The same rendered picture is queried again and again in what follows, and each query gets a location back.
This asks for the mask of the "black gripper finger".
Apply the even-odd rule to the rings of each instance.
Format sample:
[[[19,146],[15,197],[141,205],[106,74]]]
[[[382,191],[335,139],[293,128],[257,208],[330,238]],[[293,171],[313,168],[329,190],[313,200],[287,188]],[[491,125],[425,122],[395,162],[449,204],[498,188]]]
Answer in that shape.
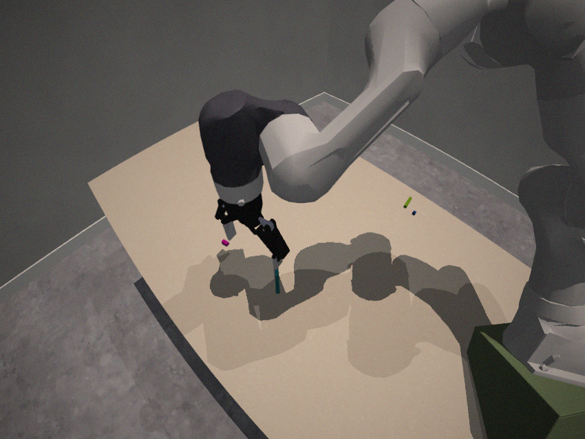
[[[229,215],[227,215],[227,216],[225,215],[226,209],[224,207],[223,200],[219,199],[217,201],[217,203],[218,203],[218,208],[217,208],[217,211],[215,214],[215,218],[217,220],[219,220],[219,219],[221,220],[221,223],[223,224],[227,239],[229,241],[231,241],[233,239],[233,237],[237,234],[235,227],[234,227],[234,223],[233,223],[233,221],[235,221],[237,219],[233,219]]]
[[[268,221],[259,217],[258,220],[260,221],[260,225],[256,230],[248,220],[243,220],[242,222],[254,235],[257,235],[263,241],[272,253],[273,268],[277,270],[283,262],[282,259],[290,252],[290,249],[281,236],[274,219]]]

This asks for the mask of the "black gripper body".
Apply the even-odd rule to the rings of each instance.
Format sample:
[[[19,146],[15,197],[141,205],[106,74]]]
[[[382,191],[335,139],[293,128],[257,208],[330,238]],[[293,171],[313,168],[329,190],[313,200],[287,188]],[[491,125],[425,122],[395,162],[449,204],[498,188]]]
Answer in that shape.
[[[225,201],[223,201],[223,203],[227,214],[233,219],[238,220],[241,224],[243,224],[243,220],[248,220],[255,228],[260,225],[258,218],[264,218],[262,215],[262,193],[260,193],[254,200],[245,203],[243,206],[239,206],[238,204],[228,204]]]

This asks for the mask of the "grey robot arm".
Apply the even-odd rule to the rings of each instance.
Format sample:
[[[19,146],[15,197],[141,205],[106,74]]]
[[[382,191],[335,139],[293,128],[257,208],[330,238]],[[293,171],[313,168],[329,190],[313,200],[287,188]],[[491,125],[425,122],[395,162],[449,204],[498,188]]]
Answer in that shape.
[[[317,201],[452,50],[478,69],[535,69],[544,141],[570,166],[532,167],[520,180],[536,250],[502,343],[532,374],[585,387],[585,0],[393,1],[365,36],[364,91],[321,132],[291,100],[235,89],[204,104],[200,137],[216,191],[243,206],[262,192],[264,165],[281,199]]]

